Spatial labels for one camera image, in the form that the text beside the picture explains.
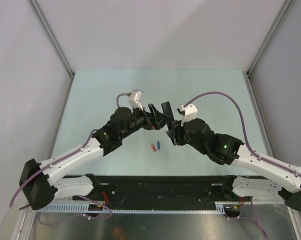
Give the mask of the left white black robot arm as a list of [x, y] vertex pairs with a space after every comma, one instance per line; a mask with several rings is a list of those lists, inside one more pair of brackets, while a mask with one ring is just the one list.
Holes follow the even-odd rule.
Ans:
[[149, 111], [119, 107], [100, 129], [90, 132], [86, 141], [60, 156], [36, 162], [28, 160], [23, 167], [18, 192], [23, 192], [28, 205], [40, 210], [54, 200], [86, 196], [90, 200], [101, 194], [98, 179], [93, 174], [66, 178], [81, 165], [105, 157], [123, 144], [123, 139], [140, 129], [161, 130], [169, 115], [149, 104]]

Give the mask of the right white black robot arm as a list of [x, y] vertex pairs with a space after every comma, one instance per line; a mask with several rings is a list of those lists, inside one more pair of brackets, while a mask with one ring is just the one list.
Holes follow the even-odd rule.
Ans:
[[176, 146], [189, 145], [219, 165], [235, 166], [260, 175], [261, 179], [236, 177], [221, 188], [227, 201], [239, 197], [283, 199], [286, 206], [301, 212], [301, 167], [282, 162], [252, 149], [227, 134], [215, 133], [203, 120], [168, 123], [168, 137]]

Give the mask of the black remote control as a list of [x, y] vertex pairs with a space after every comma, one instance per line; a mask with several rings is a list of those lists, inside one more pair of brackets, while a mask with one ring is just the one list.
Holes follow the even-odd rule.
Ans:
[[172, 126], [173, 121], [175, 120], [170, 102], [166, 101], [161, 103], [161, 108], [163, 113], [168, 116], [166, 119], [167, 120], [166, 124], [167, 127], [170, 128]]

